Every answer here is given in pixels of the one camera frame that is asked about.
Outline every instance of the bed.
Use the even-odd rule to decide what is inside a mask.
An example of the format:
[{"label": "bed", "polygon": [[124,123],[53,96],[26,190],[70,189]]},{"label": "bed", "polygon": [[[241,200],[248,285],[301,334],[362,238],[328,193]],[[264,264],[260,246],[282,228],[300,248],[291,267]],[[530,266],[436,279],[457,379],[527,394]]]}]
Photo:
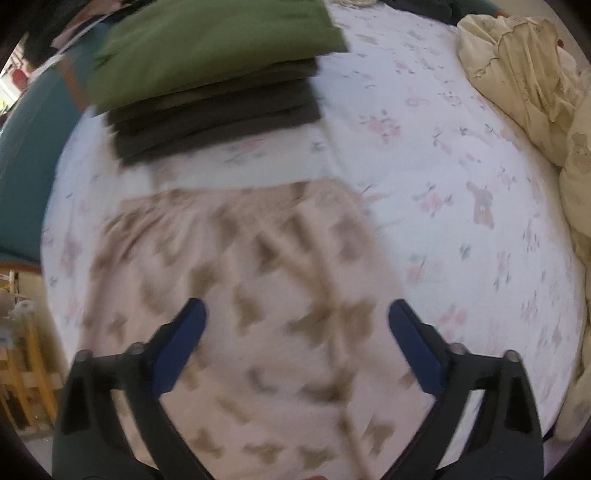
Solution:
[{"label": "bed", "polygon": [[[103,116],[83,114],[61,154],[41,240],[67,359],[101,226],[121,200],[338,177],[363,195],[404,297],[425,322],[473,352],[522,355],[547,431],[586,317],[556,170],[467,81],[454,27],[383,4],[330,12],[350,52],[320,60],[313,86],[323,118],[314,124],[121,168]],[[461,451],[477,402],[445,462]]]}]

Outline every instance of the brown pattern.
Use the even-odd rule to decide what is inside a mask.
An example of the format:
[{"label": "brown pattern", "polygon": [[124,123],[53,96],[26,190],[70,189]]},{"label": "brown pattern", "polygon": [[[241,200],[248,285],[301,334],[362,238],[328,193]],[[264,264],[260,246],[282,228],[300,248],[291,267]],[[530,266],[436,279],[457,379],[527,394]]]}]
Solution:
[{"label": "brown pattern", "polygon": [[413,384],[416,381],[417,381],[417,379],[415,378],[413,373],[409,370],[403,376],[400,377],[400,379],[398,380],[398,383],[400,384],[400,386],[402,386],[402,388],[404,388],[405,390],[408,390],[410,387],[413,386]]},{"label": "brown pattern", "polygon": [[355,373],[341,368],[327,385],[306,384],[300,395],[313,403],[347,403],[351,399]]},{"label": "brown pattern", "polygon": [[304,470],[315,470],[336,458],[335,453],[330,448],[313,449],[300,445],[297,451],[304,462]]},{"label": "brown pattern", "polygon": [[98,275],[103,269],[108,267],[112,261],[112,253],[111,252],[101,252],[95,260],[92,262],[90,266],[90,276],[94,277]]},{"label": "brown pattern", "polygon": [[382,453],[384,443],[394,434],[395,431],[396,427],[393,423],[378,423],[375,417],[372,417],[362,436],[362,438],[369,438],[369,440],[372,442],[372,449],[369,454],[377,457],[380,453]]},{"label": "brown pattern", "polygon": [[309,183],[309,181],[297,181],[290,185],[290,189],[293,193],[293,199],[295,201],[301,200],[304,197]]},{"label": "brown pattern", "polygon": [[211,433],[209,433],[208,429],[201,428],[198,431],[198,436],[193,440],[189,440],[189,445],[192,449],[203,452],[203,453],[210,453],[215,458],[220,459],[223,457],[225,453],[225,448],[221,446],[217,446],[213,439]]},{"label": "brown pattern", "polygon": [[139,286],[139,297],[144,305],[155,315],[164,313],[164,306],[156,295],[152,287],[144,280]]},{"label": "brown pattern", "polygon": [[219,281],[213,262],[204,263],[189,272],[189,292],[196,299],[202,299]]},{"label": "brown pattern", "polygon": [[238,236],[238,224],[231,217],[227,208],[221,208],[217,212],[217,226],[219,229],[220,243],[222,245],[222,251],[226,250],[236,237]]},{"label": "brown pattern", "polygon": [[186,366],[183,369],[183,372],[178,379],[187,388],[187,390],[193,391],[199,386],[197,372],[198,369],[194,366]]},{"label": "brown pattern", "polygon": [[252,417],[243,412],[238,404],[230,398],[218,397],[216,402],[223,411],[229,413],[240,425],[246,425],[252,420]]},{"label": "brown pattern", "polygon": [[357,261],[363,255],[365,239],[358,225],[344,215],[333,227],[341,242],[339,258],[345,263]]},{"label": "brown pattern", "polygon": [[[170,223],[164,226],[164,229],[170,228]],[[173,265],[181,256],[182,251],[178,251],[176,254],[170,251],[170,244],[173,242],[174,238],[170,235],[170,233],[157,238],[154,242],[154,251],[156,254],[161,255],[164,260],[164,265],[167,267]]]},{"label": "brown pattern", "polygon": [[109,220],[105,224],[105,226],[103,227],[103,234],[106,235],[107,233],[109,233],[115,227],[115,225],[117,225],[117,223],[119,223],[121,221],[122,218],[123,218],[123,213],[120,213],[120,214],[116,215],[114,218],[112,218],[111,220]]},{"label": "brown pattern", "polygon": [[266,442],[262,445],[253,445],[247,443],[242,449],[243,452],[250,455],[256,455],[265,465],[274,465],[277,463],[280,453],[285,450],[283,445]]},{"label": "brown pattern", "polygon": [[573,160],[581,173],[589,173],[591,171],[591,151],[587,146],[587,135],[574,133],[573,139]]},{"label": "brown pattern", "polygon": [[122,344],[125,340],[125,325],[127,324],[127,317],[120,313],[115,314],[115,320],[113,320],[107,327],[107,334],[114,335],[117,338],[117,342]]},{"label": "brown pattern", "polygon": [[189,360],[187,360],[183,372],[178,378],[190,391],[195,390],[199,386],[199,371],[207,366],[203,364],[203,359],[199,355],[198,350],[199,346],[189,356]]},{"label": "brown pattern", "polygon": [[326,339],[330,309],[323,303],[314,302],[308,307],[308,314],[299,320],[287,323],[287,333],[303,334],[308,338],[311,348],[320,346]]},{"label": "brown pattern", "polygon": [[375,306],[376,301],[368,299],[341,306],[340,314],[343,321],[343,330],[350,345],[366,341],[373,333],[374,321],[372,316]]},{"label": "brown pattern", "polygon": [[262,374],[261,367],[252,367],[246,371],[246,379],[257,392],[265,395],[275,395],[278,388],[275,385],[266,385],[262,380]]},{"label": "brown pattern", "polygon": [[287,219],[282,225],[282,230],[288,235],[293,236],[297,241],[298,246],[304,252],[312,250],[312,239],[310,238],[310,234],[308,233],[300,215],[295,214]]},{"label": "brown pattern", "polygon": [[279,267],[277,253],[269,246],[268,242],[260,235],[255,239],[255,249],[259,258],[258,272],[270,273]]},{"label": "brown pattern", "polygon": [[238,311],[238,333],[244,336],[251,325],[263,320],[263,314],[256,300],[244,295],[240,287],[234,291],[233,302]]}]

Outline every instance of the folded towel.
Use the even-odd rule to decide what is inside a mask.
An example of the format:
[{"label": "folded towel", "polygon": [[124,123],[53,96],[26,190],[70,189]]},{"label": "folded towel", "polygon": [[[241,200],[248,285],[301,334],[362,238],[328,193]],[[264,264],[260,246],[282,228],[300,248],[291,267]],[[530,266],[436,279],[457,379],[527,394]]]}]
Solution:
[{"label": "folded towel", "polygon": [[160,0],[113,27],[89,91],[108,111],[334,51],[345,42],[321,0]]},{"label": "folded towel", "polygon": [[220,142],[237,140],[246,135],[259,135],[278,128],[298,127],[320,119],[320,111],[316,101],[297,106],[281,112],[247,118],[217,127],[200,130],[185,137],[144,150],[138,154],[126,156],[117,152],[124,165],[132,165],[140,161],[150,161],[165,155],[172,155],[194,148],[202,148]]},{"label": "folded towel", "polygon": [[119,131],[115,135],[115,150],[122,157],[129,157],[200,130],[279,112],[313,100],[306,80],[215,96],[128,122],[140,124],[143,128],[134,132]]},{"label": "folded towel", "polygon": [[251,87],[313,77],[317,72],[318,64],[315,59],[285,61],[270,65],[257,72],[236,79],[181,92],[170,93],[155,98],[148,98],[140,102],[132,103],[131,105],[111,110],[107,115],[107,122],[110,124],[118,124],[118,129],[127,131],[128,127],[132,128],[131,125],[133,125],[133,122],[129,122],[123,127],[120,125],[126,123],[127,120],[136,120],[149,113],[173,108],[186,103],[192,103],[197,100],[203,100],[224,93],[237,92]]}]

